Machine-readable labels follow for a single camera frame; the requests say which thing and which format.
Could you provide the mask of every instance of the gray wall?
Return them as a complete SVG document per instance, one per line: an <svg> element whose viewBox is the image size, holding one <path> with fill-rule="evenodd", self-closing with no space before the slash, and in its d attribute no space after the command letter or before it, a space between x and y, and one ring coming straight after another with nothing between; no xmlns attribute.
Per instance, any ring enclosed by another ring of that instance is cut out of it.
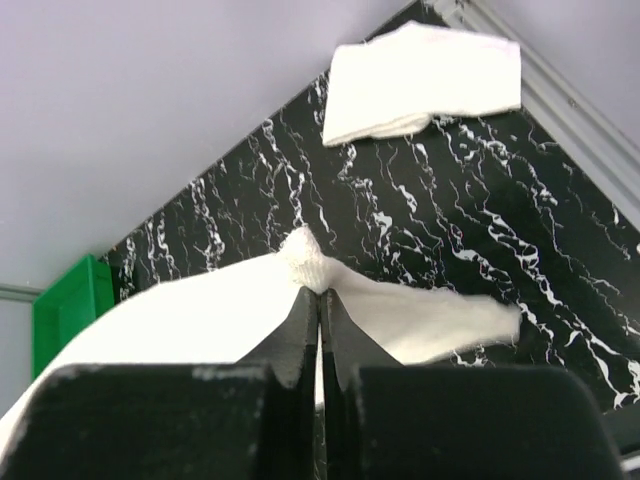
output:
<svg viewBox="0 0 640 480"><path fill-rule="evenodd" d="M0 2L0 284L106 251L407 3Z"/></svg>
<svg viewBox="0 0 640 480"><path fill-rule="evenodd" d="M0 416L31 383L31 305L0 300Z"/></svg>
<svg viewBox="0 0 640 480"><path fill-rule="evenodd" d="M640 145L640 2L477 0Z"/></svg>

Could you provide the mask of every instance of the green plastic box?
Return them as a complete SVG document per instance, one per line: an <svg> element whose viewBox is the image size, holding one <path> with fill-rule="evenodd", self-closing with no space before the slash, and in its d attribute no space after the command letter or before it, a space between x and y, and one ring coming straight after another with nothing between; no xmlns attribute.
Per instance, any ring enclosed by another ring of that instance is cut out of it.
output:
<svg viewBox="0 0 640 480"><path fill-rule="evenodd" d="M114 303L111 268L92 255L43 292L33 303L31 318L33 378Z"/></svg>

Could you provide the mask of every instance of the white curved surface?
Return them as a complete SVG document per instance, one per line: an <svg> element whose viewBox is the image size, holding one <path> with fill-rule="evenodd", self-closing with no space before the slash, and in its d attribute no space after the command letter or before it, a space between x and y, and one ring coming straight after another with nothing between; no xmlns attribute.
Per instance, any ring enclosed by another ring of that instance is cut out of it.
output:
<svg viewBox="0 0 640 480"><path fill-rule="evenodd" d="M423 363L478 343L512 341L515 308L487 297L463 297L378 283L325 257L307 227L275 254L153 287L107 312L74 338L0 419L0 458L37 388L77 363L233 363L287 317L300 287L334 288L351 318L404 364ZM316 385L322 403L322 385Z"/></svg>

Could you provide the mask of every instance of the black and white marble pattern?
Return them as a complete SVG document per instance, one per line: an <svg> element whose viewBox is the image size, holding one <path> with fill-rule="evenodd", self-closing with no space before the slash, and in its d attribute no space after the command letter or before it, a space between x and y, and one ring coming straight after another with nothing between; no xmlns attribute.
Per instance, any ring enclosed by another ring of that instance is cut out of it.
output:
<svg viewBox="0 0 640 480"><path fill-rule="evenodd" d="M416 3L384 30L409 19L442 25ZM121 299L275 251L307 223L325 254L373 279L520 307L517 347L451 363L560 365L603 411L640 400L640 234L535 120L440 118L412 138L326 149L326 86L322 75L105 256Z"/></svg>

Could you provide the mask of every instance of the white cloth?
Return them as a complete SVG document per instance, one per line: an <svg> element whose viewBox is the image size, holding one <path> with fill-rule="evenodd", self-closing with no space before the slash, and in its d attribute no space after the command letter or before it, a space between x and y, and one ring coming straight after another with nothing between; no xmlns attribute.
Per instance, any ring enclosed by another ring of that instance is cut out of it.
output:
<svg viewBox="0 0 640 480"><path fill-rule="evenodd" d="M500 113L520 108L520 97L517 43L411 21L336 49L322 143L409 135L433 115Z"/></svg>
<svg viewBox="0 0 640 480"><path fill-rule="evenodd" d="M518 337L516 308L374 282L325 257L302 227L278 253L154 286L79 333L0 419L0 461L29 399L54 370L78 363L234 363L286 319L302 286L318 294L334 288L356 324L404 364ZM316 392L321 401L321 384Z"/></svg>

